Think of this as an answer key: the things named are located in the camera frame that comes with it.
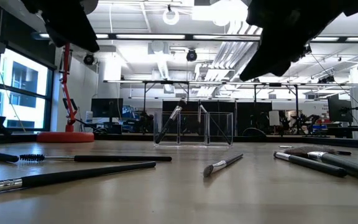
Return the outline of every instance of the wooden table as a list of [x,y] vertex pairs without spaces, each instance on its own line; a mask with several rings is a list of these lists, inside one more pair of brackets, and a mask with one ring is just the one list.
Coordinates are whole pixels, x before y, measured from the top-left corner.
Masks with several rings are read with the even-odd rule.
[[[152,142],[6,144],[0,152],[172,156],[155,169],[0,193],[0,223],[351,223],[358,224],[358,179],[344,179],[273,159],[279,144],[233,148],[161,147]],[[358,162],[358,149],[352,151]],[[210,179],[205,165],[243,152]],[[0,179],[118,163],[0,162]]]

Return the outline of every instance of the computer monitor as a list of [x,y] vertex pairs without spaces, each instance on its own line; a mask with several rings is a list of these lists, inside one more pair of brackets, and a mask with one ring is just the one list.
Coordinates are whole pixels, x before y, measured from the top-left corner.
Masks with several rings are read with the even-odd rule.
[[328,110],[330,121],[353,122],[352,103],[348,100],[340,100],[338,95],[328,98]]
[[91,111],[94,118],[121,118],[122,98],[92,99]]

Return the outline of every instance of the silver ferrule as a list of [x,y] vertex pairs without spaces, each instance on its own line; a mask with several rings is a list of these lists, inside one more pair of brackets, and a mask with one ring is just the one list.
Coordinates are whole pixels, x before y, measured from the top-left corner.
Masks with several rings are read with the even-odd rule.
[[212,164],[212,166],[214,167],[214,169],[212,170],[212,173],[213,173],[213,172],[216,172],[218,170],[221,170],[221,169],[225,168],[226,167],[226,161],[217,162],[215,164]]
[[5,190],[19,189],[22,187],[22,179],[0,180],[0,192]]
[[169,118],[172,119],[172,120],[175,120],[177,118],[178,114],[180,113],[180,111],[181,111],[181,107],[177,106],[175,108],[175,110],[173,110],[173,112],[171,114],[171,117],[169,117]]
[[289,161],[290,160],[290,156],[289,154],[285,154],[285,153],[282,153],[282,152],[276,152],[274,154],[274,157],[276,158],[279,158],[279,159],[283,159],[285,161]]
[[321,162],[321,156],[326,154],[327,152],[308,152],[308,158],[314,161]]
[[292,149],[292,146],[279,146],[280,149]]
[[200,105],[200,109],[201,109],[204,113],[208,113],[208,111],[206,111],[206,109],[204,108],[203,105]]
[[51,160],[51,161],[74,161],[74,156],[45,156],[45,160]]

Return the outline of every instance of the wall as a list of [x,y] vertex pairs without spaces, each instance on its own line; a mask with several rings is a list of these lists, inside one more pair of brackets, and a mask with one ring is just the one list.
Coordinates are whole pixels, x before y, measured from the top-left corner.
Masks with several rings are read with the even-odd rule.
[[120,84],[119,83],[104,83],[105,76],[109,74],[111,66],[108,62],[100,62],[98,73],[98,89],[97,98],[119,98],[120,97]]
[[[51,131],[65,131],[67,123],[67,111],[63,104],[63,91],[58,79],[60,73],[55,73],[54,78],[54,93],[52,103],[52,123]],[[75,58],[71,60],[70,75],[68,76],[67,87],[70,98],[73,98],[77,107],[80,108],[81,117],[85,120],[86,111],[91,110],[91,99],[97,92],[98,74],[83,65]],[[74,124],[74,130],[78,131],[80,124]]]

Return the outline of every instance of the camera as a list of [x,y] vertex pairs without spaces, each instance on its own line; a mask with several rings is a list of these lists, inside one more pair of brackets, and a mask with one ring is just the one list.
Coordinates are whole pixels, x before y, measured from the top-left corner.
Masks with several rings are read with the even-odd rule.
[[84,64],[85,65],[94,65],[96,64],[96,58],[93,54],[86,54],[84,57]]
[[195,49],[189,49],[189,52],[187,53],[186,59],[188,62],[194,62],[197,60],[197,53]]

